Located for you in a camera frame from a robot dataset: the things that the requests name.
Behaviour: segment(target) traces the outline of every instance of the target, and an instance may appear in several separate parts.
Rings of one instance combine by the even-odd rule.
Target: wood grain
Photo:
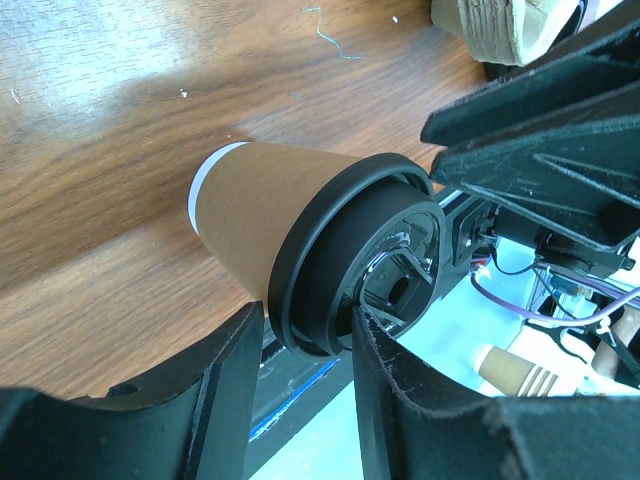
[[[335,45],[316,32],[339,42]],[[5,0],[0,384],[102,395],[247,295],[192,232],[241,139],[428,166],[429,112],[484,82],[424,0]]]

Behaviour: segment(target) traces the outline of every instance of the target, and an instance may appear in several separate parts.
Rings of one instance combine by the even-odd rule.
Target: cardboard tube
[[[526,65],[549,50],[578,0],[433,0],[435,25],[465,39],[481,62]]]
[[[558,381],[558,375],[498,347],[486,351],[476,362],[476,371],[505,395],[546,397],[573,395],[577,382]]]
[[[271,270],[291,227],[332,178],[359,160],[285,145],[228,145],[196,174],[189,194],[194,230],[266,304]]]

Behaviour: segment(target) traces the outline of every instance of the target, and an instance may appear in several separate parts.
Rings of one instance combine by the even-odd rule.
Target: purple wire
[[[623,295],[625,293],[624,290],[620,289],[619,287],[616,287],[615,285],[611,285],[605,282],[600,282],[598,280],[594,280],[588,277],[581,278],[579,282],[586,287],[598,290],[600,293],[604,293],[605,295],[608,295],[609,297],[612,297],[612,298],[617,298],[620,295]],[[637,298],[634,298],[633,300],[629,301],[629,305],[631,305],[633,308],[640,310],[640,300]]]
[[[613,312],[618,310],[620,307],[623,307],[624,305],[629,303],[631,300],[633,300],[635,297],[640,295],[640,287],[638,287],[634,290],[631,290],[626,295],[621,296],[612,304],[603,308],[595,315],[591,315],[590,317],[586,317],[586,318],[560,319],[560,318],[549,317],[547,315],[541,315],[536,312],[531,312],[522,307],[514,305],[513,303],[509,303],[506,300],[501,299],[500,297],[494,295],[493,293],[491,293],[490,291],[488,291],[486,288],[484,288],[482,285],[478,283],[478,279],[477,279],[478,273],[479,272],[477,270],[471,273],[471,284],[474,286],[474,288],[478,292],[480,292],[483,296],[485,296],[492,302],[497,303],[501,307],[506,308],[507,310],[510,310],[528,319],[538,320],[539,322],[544,322],[544,323],[551,323],[553,325],[558,325],[562,327],[584,327],[586,325],[591,325],[592,323],[598,323],[604,320],[605,318],[609,317],[609,315],[611,315]]]

